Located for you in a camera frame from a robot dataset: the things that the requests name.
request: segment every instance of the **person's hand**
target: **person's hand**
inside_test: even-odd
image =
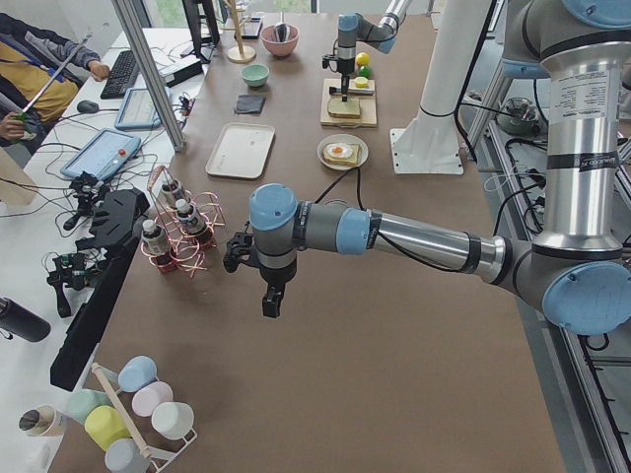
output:
[[[107,64],[103,64],[101,61],[90,61],[88,63],[88,69],[92,74],[92,77],[97,82],[104,81],[109,77],[109,66]]]
[[[0,121],[0,137],[7,141],[20,140],[24,136],[24,122],[16,117],[18,113],[11,111]]]

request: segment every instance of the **plate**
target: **plate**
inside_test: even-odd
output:
[[[332,165],[331,163],[327,163],[324,159],[324,155],[322,150],[326,145],[330,145],[331,143],[346,143],[347,145],[359,145],[359,164],[357,166],[361,166],[368,159],[368,146],[364,143],[364,140],[357,138],[353,135],[339,134],[339,135],[330,135],[324,138],[317,145],[317,157],[320,162],[325,165],[327,168],[335,169],[335,170],[347,170],[351,169],[348,166],[341,165]]]
[[[221,177],[260,177],[274,133],[273,126],[227,123],[206,163],[206,172]]]

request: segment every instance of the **green bowl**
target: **green bowl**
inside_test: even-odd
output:
[[[242,69],[241,77],[250,87],[261,87],[267,82],[269,69],[262,64],[250,64]]]

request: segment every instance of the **black bottle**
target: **black bottle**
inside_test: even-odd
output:
[[[43,318],[5,298],[0,298],[0,328],[29,342],[43,340],[50,333],[50,324]]]
[[[179,199],[175,203],[175,207],[177,208],[177,219],[183,231],[187,235],[195,237],[201,247],[210,246],[213,241],[213,233],[199,214],[195,204]]]
[[[175,203],[179,199],[184,199],[186,202],[189,200],[184,187],[178,180],[175,179],[162,184],[162,193],[165,196],[167,205],[169,205],[172,209],[175,208]]]
[[[165,229],[153,220],[145,220],[142,223],[142,240],[147,247],[147,252],[161,272],[166,273],[175,269],[171,243]]]

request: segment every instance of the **person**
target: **person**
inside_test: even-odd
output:
[[[0,13],[0,146],[20,142],[31,153],[36,151],[82,81],[65,68],[24,121],[18,119],[19,113],[76,47],[76,42],[53,31]],[[87,47],[81,46],[70,62],[90,71],[97,81],[109,76],[109,67]]]

